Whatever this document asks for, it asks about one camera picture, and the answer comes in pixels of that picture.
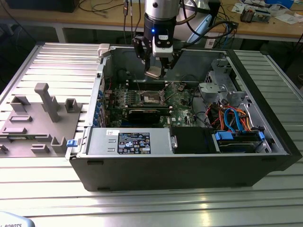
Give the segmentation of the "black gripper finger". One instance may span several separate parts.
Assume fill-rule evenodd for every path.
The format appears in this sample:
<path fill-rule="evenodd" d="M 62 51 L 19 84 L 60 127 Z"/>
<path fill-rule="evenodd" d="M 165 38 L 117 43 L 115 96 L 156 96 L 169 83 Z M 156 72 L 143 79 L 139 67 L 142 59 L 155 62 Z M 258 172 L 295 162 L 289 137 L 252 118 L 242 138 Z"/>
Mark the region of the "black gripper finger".
<path fill-rule="evenodd" d="M 160 72 L 160 77 L 164 77 L 168 69 L 173 69 L 174 66 L 176 65 L 177 61 L 180 58 L 180 51 L 178 52 L 173 52 L 172 53 L 172 60 L 169 61 L 168 58 L 160 58 L 161 62 L 161 72 Z"/>
<path fill-rule="evenodd" d="M 152 43 L 146 37 L 135 37 L 132 39 L 132 45 L 135 49 L 137 58 L 140 58 L 144 64 L 144 71 L 150 68 L 150 56 L 152 53 Z"/>

